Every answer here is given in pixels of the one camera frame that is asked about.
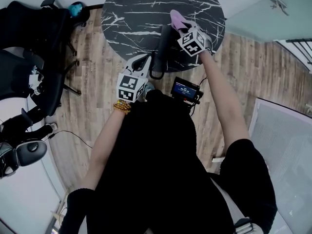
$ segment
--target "black and white marker cube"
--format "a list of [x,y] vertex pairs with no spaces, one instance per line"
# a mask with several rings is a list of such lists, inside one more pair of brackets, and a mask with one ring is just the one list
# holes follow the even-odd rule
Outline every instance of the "black and white marker cube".
[[199,54],[206,49],[206,37],[198,30],[193,30],[178,41],[181,48],[188,53],[191,57]]
[[117,98],[135,102],[143,93],[147,78],[135,77],[120,73],[117,80]]

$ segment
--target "person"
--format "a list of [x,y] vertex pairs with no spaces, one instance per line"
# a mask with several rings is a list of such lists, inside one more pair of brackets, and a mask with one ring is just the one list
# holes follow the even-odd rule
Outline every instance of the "person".
[[220,174],[206,172],[196,155],[185,103],[150,90],[128,115],[127,105],[115,106],[80,189],[68,195],[61,234],[78,233],[85,216],[89,234],[233,234],[251,226],[269,233],[277,207],[267,166],[250,141],[234,89],[209,51],[199,57],[227,149]]

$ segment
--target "railing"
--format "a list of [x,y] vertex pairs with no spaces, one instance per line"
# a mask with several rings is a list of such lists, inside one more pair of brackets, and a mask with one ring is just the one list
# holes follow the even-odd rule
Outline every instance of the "railing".
[[312,64],[312,39],[292,39],[286,40],[287,43],[292,43],[307,59],[308,64]]

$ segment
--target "small monitor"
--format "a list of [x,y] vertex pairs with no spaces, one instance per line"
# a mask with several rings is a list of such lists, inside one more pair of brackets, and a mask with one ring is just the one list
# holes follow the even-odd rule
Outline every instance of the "small monitor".
[[198,102],[203,93],[200,92],[200,87],[187,80],[176,77],[171,89],[173,98],[179,98],[189,102]]

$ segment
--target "camera screen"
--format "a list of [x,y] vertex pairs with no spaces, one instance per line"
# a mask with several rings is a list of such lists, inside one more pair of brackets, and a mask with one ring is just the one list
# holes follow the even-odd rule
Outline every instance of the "camera screen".
[[185,86],[178,82],[175,83],[174,91],[190,99],[193,99],[194,96],[196,95],[195,89]]

